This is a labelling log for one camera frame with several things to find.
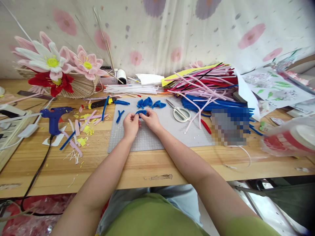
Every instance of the scissors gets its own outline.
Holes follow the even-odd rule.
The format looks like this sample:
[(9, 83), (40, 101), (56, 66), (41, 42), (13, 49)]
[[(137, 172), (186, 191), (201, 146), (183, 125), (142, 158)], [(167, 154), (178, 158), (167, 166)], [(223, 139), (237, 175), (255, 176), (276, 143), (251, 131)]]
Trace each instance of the scissors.
[(169, 100), (166, 99), (168, 104), (173, 108), (173, 116), (178, 122), (184, 123), (191, 118), (190, 112), (185, 108), (176, 108)]

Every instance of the jeans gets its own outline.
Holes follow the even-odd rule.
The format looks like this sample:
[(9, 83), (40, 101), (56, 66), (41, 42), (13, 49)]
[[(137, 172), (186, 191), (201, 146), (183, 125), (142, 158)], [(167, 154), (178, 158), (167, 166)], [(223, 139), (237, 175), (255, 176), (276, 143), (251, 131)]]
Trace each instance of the jeans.
[(132, 200), (145, 193), (158, 193), (174, 207), (181, 210), (202, 227), (198, 207), (197, 192), (192, 185), (175, 185), (167, 187), (147, 187), (115, 190), (109, 200), (108, 207), (98, 225), (98, 232), (104, 232), (118, 216), (120, 211)]

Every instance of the floor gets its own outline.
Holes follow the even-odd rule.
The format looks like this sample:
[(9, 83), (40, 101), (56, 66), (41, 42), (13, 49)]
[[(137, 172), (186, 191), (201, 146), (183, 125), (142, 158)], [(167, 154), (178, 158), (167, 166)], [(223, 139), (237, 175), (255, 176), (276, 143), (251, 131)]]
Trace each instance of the floor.
[[(252, 205), (247, 199), (243, 191), (238, 191), (235, 186), (246, 187), (249, 186), (246, 183), (241, 183), (238, 181), (230, 181), (229, 185), (238, 193), (238, 195), (243, 199), (243, 201), (254, 211)], [(271, 187), (269, 184), (265, 184), (265, 188)], [(291, 219), (285, 212), (275, 205), (270, 198), (262, 197), (253, 193), (250, 193), (250, 197), (259, 209), (263, 220), (272, 226), (280, 235), (283, 236), (294, 236), (294, 235), (306, 235), (307, 229), (296, 223)], [(201, 214), (201, 222), (203, 224), (203, 229), (210, 236), (219, 236), (217, 229), (215, 228), (211, 218), (209, 217), (204, 205), (202, 204), (200, 198), (198, 197), (199, 211)]]

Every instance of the blue glue gun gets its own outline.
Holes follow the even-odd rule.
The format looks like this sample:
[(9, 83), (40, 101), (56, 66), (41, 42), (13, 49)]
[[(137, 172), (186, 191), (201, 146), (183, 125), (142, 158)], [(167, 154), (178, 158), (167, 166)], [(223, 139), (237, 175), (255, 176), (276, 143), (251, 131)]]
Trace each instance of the blue glue gun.
[(49, 118), (49, 133), (51, 135), (58, 135), (61, 133), (58, 128), (59, 119), (63, 114), (69, 113), (72, 110), (72, 107), (60, 107), (40, 111), (42, 113), (42, 117)]

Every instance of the white fabric backdrop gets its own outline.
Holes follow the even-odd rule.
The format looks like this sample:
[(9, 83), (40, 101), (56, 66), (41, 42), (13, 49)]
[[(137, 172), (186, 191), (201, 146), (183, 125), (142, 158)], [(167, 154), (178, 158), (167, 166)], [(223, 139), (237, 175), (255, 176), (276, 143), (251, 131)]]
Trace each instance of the white fabric backdrop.
[[(315, 52), (311, 0), (3, 0), (33, 40), (44, 31), (60, 49), (81, 44), (109, 65), (92, 12), (96, 6), (116, 68), (169, 75), (190, 62), (233, 63), (241, 73), (297, 48)], [(0, 78), (19, 78), (10, 53), (26, 38), (0, 3)]]

